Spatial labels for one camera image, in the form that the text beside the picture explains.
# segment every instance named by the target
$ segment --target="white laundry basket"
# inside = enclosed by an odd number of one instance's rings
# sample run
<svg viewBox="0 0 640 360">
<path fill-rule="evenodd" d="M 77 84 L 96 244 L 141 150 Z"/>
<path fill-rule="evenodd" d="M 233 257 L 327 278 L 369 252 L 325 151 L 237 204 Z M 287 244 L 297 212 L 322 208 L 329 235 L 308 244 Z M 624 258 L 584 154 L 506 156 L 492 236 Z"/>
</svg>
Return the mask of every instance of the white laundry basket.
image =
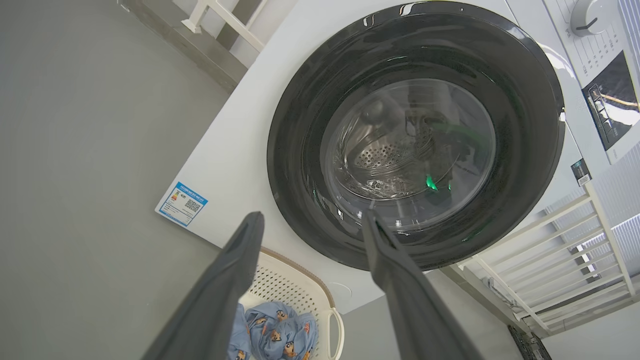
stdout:
<svg viewBox="0 0 640 360">
<path fill-rule="evenodd" d="M 313 360 L 338 360 L 344 346 L 344 324 L 335 309 L 333 298 L 316 276 L 291 260 L 262 248 L 251 288 L 240 298 L 249 309 L 263 302 L 280 301 L 298 314 L 311 312 L 318 326 L 318 342 L 311 353 Z M 331 354 L 330 320 L 338 323 L 338 344 Z"/>
</svg>

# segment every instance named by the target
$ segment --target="washing machine door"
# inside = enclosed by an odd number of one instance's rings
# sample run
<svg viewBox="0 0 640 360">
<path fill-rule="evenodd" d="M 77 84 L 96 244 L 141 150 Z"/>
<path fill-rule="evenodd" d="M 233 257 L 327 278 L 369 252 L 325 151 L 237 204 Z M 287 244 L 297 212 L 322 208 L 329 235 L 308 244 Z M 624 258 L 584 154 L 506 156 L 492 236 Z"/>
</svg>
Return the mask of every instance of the washing machine door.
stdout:
<svg viewBox="0 0 640 360">
<path fill-rule="evenodd" d="M 375 209 L 421 269 L 467 258 L 526 216 L 564 139 L 539 45 L 488 10 L 387 8 L 327 40 L 286 88 L 269 132 L 273 196 L 302 240 L 367 269 Z"/>
</svg>

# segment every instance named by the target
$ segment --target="blue clothing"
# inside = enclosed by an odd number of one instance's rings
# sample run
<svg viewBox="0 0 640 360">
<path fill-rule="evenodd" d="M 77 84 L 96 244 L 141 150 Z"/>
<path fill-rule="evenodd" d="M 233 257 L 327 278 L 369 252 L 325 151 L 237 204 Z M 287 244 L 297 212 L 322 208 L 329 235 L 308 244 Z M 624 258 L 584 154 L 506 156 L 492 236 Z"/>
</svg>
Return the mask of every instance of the blue clothing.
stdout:
<svg viewBox="0 0 640 360">
<path fill-rule="evenodd" d="M 273 330 L 280 322 L 294 318 L 296 315 L 293 308 L 277 301 L 265 302 L 247 310 L 245 317 L 249 326 L 253 356 L 258 360 L 281 359 L 284 344 L 276 338 L 272 341 Z M 271 343 L 282 344 L 282 346 L 268 347 Z"/>
<path fill-rule="evenodd" d="M 302 314 L 279 323 L 276 325 L 275 333 L 284 346 L 280 357 L 274 359 L 307 360 L 318 341 L 318 328 L 312 313 Z"/>
<path fill-rule="evenodd" d="M 227 348 L 228 360 L 249 360 L 251 356 L 251 339 L 249 338 L 249 328 L 246 326 L 244 318 L 244 306 L 238 304 L 234 326 L 231 330 L 231 339 Z"/>
</svg>

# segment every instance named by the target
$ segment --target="front-loading washing machine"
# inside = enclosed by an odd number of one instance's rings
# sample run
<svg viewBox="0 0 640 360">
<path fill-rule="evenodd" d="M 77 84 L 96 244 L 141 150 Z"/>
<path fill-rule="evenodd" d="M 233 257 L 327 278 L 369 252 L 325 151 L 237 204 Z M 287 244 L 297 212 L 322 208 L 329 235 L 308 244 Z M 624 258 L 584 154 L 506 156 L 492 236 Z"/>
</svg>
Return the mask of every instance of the front-loading washing machine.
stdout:
<svg viewBox="0 0 640 360">
<path fill-rule="evenodd" d="M 368 209 L 423 270 L 489 247 L 615 161 L 612 129 L 638 130 L 612 100 L 637 114 L 620 15 L 564 24 L 555 3 L 300 0 L 156 211 L 219 246 L 263 212 L 263 245 L 318 276 L 343 313 L 382 295 Z M 596 28 L 611 43 L 590 40 Z M 607 52 L 578 73 L 567 47 L 584 39 Z"/>
</svg>

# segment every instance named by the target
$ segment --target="door glass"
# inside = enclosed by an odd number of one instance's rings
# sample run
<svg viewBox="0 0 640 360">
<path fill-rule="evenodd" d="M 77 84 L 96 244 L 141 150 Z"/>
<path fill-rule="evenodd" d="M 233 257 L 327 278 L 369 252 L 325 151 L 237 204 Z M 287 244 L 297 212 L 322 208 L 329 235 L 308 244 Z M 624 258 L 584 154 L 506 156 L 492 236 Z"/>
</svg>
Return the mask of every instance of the door glass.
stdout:
<svg viewBox="0 0 640 360">
<path fill-rule="evenodd" d="M 483 105 L 438 79 L 400 81 L 365 96 L 324 141 L 323 175 L 337 216 L 359 223 L 375 208 L 400 233 L 461 209 L 481 189 L 495 154 Z"/>
</svg>

